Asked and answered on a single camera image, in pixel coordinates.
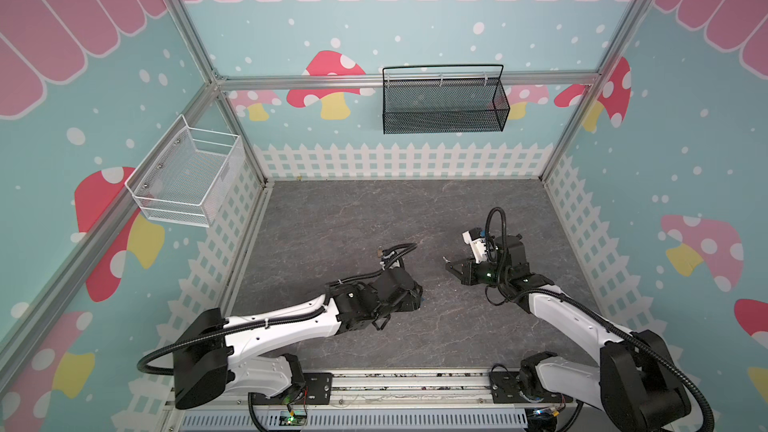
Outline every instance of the robotic arm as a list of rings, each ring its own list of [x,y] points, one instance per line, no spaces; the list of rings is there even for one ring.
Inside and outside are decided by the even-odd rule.
[[[502,218],[498,238],[488,233],[496,212]],[[700,430],[714,429],[712,409],[696,385],[675,367],[664,340],[654,332],[634,332],[603,318],[545,276],[531,273],[522,236],[507,235],[502,209],[491,210],[485,229],[474,228],[463,237],[473,257],[458,264],[446,259],[448,272],[464,285],[485,284],[485,297],[494,305],[513,302],[549,322],[599,364],[577,364],[553,352],[525,358],[518,382],[526,398],[566,394],[605,411],[622,432],[651,432],[690,413],[688,389],[704,417]],[[489,288],[496,288],[504,299],[492,302]]]
[[[179,339],[144,356],[138,369],[173,375],[175,405],[188,409],[222,394],[259,393],[288,404],[305,393],[296,356],[262,354],[315,337],[356,331],[369,324],[382,330],[392,312],[410,312],[422,302],[422,287],[406,272],[403,255],[416,244],[379,249],[382,269],[326,284],[322,295],[278,311],[222,318],[218,308],[200,314]],[[174,367],[152,360],[173,354]]]

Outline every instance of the mesh basket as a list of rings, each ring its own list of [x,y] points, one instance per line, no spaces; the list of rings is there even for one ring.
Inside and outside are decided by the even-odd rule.
[[[418,78],[406,72],[415,67],[448,69]],[[479,75],[450,69],[493,68]],[[504,66],[473,64],[455,66],[385,67],[382,120],[385,134],[438,132],[500,132],[509,115],[509,101],[502,86]]]
[[[125,186],[149,220],[209,227],[245,161],[243,141],[233,134],[189,127],[184,116],[174,122],[175,129]]]

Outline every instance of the dark gray floor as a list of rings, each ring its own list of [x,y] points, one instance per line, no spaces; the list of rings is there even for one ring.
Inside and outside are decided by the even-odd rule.
[[[379,245],[417,242],[405,259],[424,287],[419,310],[394,314],[384,331],[368,327],[269,355],[291,352],[304,369],[517,367],[542,350],[592,364],[550,324],[517,305],[490,305],[483,286],[462,286],[445,271],[443,255],[471,256],[462,233],[484,226],[494,206],[506,211],[508,231],[523,235],[532,271],[596,310],[538,180],[371,180],[277,182],[233,314],[314,298],[325,282],[377,270]],[[498,216],[493,224],[498,227]]]

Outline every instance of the floor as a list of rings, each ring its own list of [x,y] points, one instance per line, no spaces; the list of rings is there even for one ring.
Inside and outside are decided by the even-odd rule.
[[[305,370],[517,367],[542,350],[593,364],[550,324],[513,304],[490,305],[483,286],[462,286],[444,269],[444,255],[471,256],[462,233],[484,226],[494,206],[506,211],[508,231],[523,235],[532,271],[597,310],[540,181],[369,180],[276,182],[232,313],[314,298],[325,282],[377,270],[379,245],[417,242],[406,269],[424,287],[419,310],[394,314],[383,331],[368,327],[267,355],[291,352]]]

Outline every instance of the black wire basket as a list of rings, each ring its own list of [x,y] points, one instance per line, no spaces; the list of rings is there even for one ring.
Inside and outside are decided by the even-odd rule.
[[[417,68],[441,72],[414,74]],[[499,64],[384,67],[384,133],[504,130],[509,101],[502,86],[503,71],[504,65]]]

